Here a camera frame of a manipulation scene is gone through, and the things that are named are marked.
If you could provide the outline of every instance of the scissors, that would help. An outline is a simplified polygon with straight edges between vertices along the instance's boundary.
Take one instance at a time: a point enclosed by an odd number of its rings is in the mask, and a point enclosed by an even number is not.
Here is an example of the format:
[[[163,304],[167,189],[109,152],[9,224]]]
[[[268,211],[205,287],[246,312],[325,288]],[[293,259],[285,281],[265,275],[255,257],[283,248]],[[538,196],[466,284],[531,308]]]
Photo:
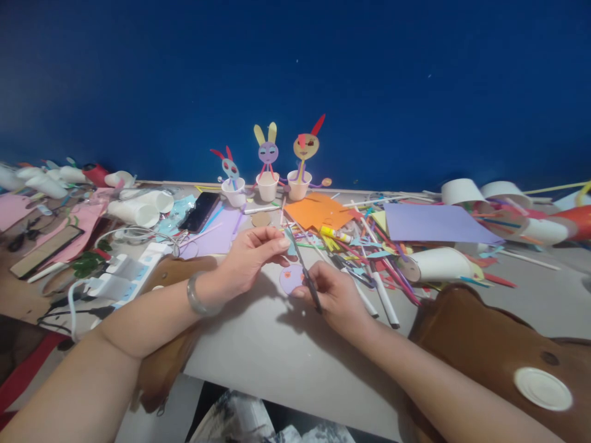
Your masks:
[[[304,260],[302,259],[302,254],[300,253],[300,248],[297,246],[296,240],[294,239],[294,233],[291,231],[291,228],[289,226],[287,227],[287,231],[285,231],[285,232],[289,234],[292,242],[294,243],[295,252],[297,253],[297,258],[299,258],[300,263],[302,264],[302,272],[304,273],[304,278],[308,282],[308,288],[310,289],[310,293],[312,294],[312,298],[314,299],[314,303],[316,303],[316,312],[318,312],[318,314],[322,315],[322,306],[320,306],[320,298],[318,297],[318,291],[316,290],[316,287],[314,286],[314,282],[310,278],[310,274],[308,273],[308,270],[306,269],[306,266],[304,265]]]

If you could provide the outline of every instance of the purple paper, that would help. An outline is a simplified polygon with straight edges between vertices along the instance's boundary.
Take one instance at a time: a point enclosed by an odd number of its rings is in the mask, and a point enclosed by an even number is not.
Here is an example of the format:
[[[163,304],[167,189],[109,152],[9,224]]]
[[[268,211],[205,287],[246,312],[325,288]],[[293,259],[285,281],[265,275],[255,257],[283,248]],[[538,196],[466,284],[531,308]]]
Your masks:
[[[240,217],[241,211],[240,209],[229,207],[222,202],[219,202],[211,214],[215,215],[222,206],[224,206],[224,208],[219,215],[211,221],[206,230],[211,229],[220,223],[222,225],[210,233],[205,234],[203,237],[182,246],[180,248],[181,258],[203,257],[205,255],[228,253],[230,251],[231,242],[238,234],[238,232],[236,234],[233,234],[232,232],[234,231],[238,217]]]
[[[390,203],[384,210],[394,241],[505,242],[459,206]]]

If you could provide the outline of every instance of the white table surface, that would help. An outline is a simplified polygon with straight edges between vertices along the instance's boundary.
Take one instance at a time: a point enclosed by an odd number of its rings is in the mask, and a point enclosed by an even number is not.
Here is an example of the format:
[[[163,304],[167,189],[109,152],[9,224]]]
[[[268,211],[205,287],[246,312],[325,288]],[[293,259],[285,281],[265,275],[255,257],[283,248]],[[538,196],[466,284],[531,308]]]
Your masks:
[[[363,199],[359,194],[337,199],[351,198]],[[279,211],[269,214],[278,226]],[[307,267],[320,259],[313,249],[300,250]],[[591,338],[586,275],[563,263],[591,269],[591,252],[550,248],[537,253],[519,245],[511,250],[561,270],[499,256],[500,263],[487,272],[519,288],[475,287],[484,302],[516,314],[548,337]],[[395,441],[412,441],[398,385],[334,333],[314,309],[290,299],[279,285],[280,272],[278,265],[265,266],[249,293],[204,322],[184,373]],[[364,291],[379,321],[386,322],[377,293]],[[400,320],[398,332],[407,336],[417,308],[401,291],[388,292]]]

